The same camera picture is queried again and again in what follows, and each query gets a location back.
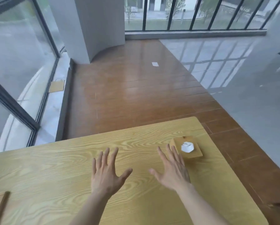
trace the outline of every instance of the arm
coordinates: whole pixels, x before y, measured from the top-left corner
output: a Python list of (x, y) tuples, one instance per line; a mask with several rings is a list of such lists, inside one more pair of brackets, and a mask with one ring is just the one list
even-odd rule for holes
[(219, 215), (195, 190), (190, 183), (189, 173), (184, 160), (173, 146), (170, 150), (166, 145), (169, 155), (166, 155), (158, 147), (158, 153), (164, 163), (164, 174), (150, 169), (149, 172), (165, 187), (177, 192), (185, 208), (187, 209), (194, 225), (228, 225), (228, 222)]
[(124, 184), (125, 180), (132, 173), (132, 169), (127, 169), (120, 177), (115, 172), (115, 159), (118, 148), (112, 153), (110, 164), (108, 155), (110, 149), (101, 151), (97, 161), (92, 162), (91, 190), (92, 193), (86, 200), (85, 205), (78, 212), (70, 225), (98, 225), (104, 208), (111, 198)]

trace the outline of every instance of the crumpled white paper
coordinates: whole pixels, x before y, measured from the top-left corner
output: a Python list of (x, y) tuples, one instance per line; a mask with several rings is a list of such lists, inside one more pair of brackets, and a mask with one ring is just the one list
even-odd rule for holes
[(182, 151), (183, 152), (191, 152), (194, 150), (194, 144), (191, 143), (191, 142), (184, 142), (183, 145), (182, 145)]

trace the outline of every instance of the light wood grain surface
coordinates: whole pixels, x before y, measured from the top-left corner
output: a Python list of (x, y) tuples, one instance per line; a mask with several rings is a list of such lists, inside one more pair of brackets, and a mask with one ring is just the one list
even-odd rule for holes
[(204, 155), (187, 164), (198, 192), (230, 224), (268, 224), (195, 117), (0, 153), (0, 192), (11, 191), (1, 224), (68, 224), (91, 192), (91, 159), (116, 146), (117, 174), (134, 171), (109, 200), (101, 224), (192, 224), (176, 193), (148, 173), (162, 171), (157, 146), (189, 135)]

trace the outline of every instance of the wooden tissue box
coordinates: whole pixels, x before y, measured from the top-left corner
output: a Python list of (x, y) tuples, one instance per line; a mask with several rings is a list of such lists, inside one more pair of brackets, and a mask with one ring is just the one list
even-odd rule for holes
[[(182, 151), (182, 145), (183, 145), (184, 142), (193, 143), (194, 150), (189, 152), (189, 153), (183, 152)], [(199, 146), (198, 146), (198, 144), (197, 144), (197, 142), (196, 142), (196, 140), (193, 136), (182, 136), (182, 137), (173, 138), (170, 141), (170, 146), (175, 146), (177, 152), (182, 155), (184, 160), (203, 156), (202, 152), (201, 152), (201, 150), (200, 150), (200, 148), (199, 148)]]

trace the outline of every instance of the brown wooden floor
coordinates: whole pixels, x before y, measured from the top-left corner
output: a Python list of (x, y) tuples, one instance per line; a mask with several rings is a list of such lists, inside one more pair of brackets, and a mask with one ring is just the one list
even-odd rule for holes
[[(152, 66), (158, 62), (159, 67)], [(64, 139), (196, 116), (270, 224), (280, 169), (158, 40), (127, 41), (78, 65)]]

